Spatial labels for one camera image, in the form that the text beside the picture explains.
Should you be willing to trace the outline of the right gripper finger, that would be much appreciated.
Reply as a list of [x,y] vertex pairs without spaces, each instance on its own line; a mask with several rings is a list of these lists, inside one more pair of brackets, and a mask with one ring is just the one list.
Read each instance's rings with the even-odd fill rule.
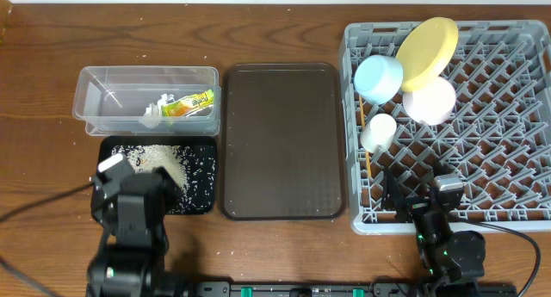
[[386,210],[398,211],[402,208],[403,195],[398,182],[389,168],[383,170],[383,196],[382,207]]
[[432,165],[433,175],[436,181],[460,181],[461,177],[454,172],[451,166],[436,160]]

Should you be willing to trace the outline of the cream cup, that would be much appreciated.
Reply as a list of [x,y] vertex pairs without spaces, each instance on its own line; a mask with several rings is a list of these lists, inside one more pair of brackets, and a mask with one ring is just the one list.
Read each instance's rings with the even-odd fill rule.
[[385,152],[393,142],[397,130],[395,119],[389,114],[376,114],[362,130],[360,142],[370,153]]

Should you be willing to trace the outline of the pink bowl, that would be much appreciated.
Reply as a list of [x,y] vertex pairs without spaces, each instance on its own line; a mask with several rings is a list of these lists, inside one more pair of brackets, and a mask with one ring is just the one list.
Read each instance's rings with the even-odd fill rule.
[[439,125],[452,113],[456,102],[455,88],[447,79],[437,77],[419,90],[405,92],[402,102],[414,121],[429,126]]

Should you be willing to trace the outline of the white tissue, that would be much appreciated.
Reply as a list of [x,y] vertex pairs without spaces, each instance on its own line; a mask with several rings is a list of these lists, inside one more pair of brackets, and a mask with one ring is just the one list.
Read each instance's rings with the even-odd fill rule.
[[156,103],[150,103],[139,122],[147,128],[157,127],[163,117],[162,107],[174,102],[173,94],[162,94]]

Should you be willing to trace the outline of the wooden chopstick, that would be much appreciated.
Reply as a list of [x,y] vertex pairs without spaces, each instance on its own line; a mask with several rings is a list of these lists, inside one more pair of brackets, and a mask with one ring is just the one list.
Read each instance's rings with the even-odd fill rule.
[[[365,127],[366,127],[366,121],[365,121],[365,114],[364,114],[364,111],[363,111],[362,96],[360,96],[360,95],[358,96],[358,101],[359,101],[359,104],[360,104],[359,109],[360,109],[362,133],[364,133],[364,130],[365,130]],[[372,173],[371,173],[370,155],[369,155],[368,151],[365,149],[365,147],[363,147],[363,148],[364,148],[367,175],[368,175],[368,178],[371,178]]]

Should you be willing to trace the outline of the green snack wrapper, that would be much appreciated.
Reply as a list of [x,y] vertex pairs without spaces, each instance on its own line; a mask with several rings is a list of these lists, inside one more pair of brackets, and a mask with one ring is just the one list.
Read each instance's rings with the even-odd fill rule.
[[188,116],[214,104],[214,91],[206,90],[202,93],[184,96],[178,100],[167,102],[160,106],[163,116]]

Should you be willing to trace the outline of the yellow plate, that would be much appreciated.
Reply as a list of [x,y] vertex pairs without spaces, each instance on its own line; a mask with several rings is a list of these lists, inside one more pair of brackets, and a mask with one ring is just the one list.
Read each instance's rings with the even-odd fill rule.
[[438,77],[454,55],[458,40],[459,29],[452,19],[433,17],[417,25],[395,56],[403,68],[401,89],[414,92]]

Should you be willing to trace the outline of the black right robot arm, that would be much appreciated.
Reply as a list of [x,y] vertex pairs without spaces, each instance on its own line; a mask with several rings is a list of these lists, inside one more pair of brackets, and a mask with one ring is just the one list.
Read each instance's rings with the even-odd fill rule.
[[383,170],[382,206],[398,222],[415,226],[418,253],[430,276],[411,286],[409,296],[479,296],[476,280],[485,274],[486,241],[476,231],[454,232],[449,212],[457,208],[465,184],[441,165],[426,194],[406,197],[391,169]]

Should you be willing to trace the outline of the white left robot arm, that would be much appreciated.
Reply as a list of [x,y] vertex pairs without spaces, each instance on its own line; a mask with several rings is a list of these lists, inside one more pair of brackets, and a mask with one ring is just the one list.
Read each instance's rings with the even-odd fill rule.
[[90,208],[102,226],[87,269],[88,296],[188,296],[189,281],[164,267],[166,211],[181,193],[163,168],[112,168],[93,177]]

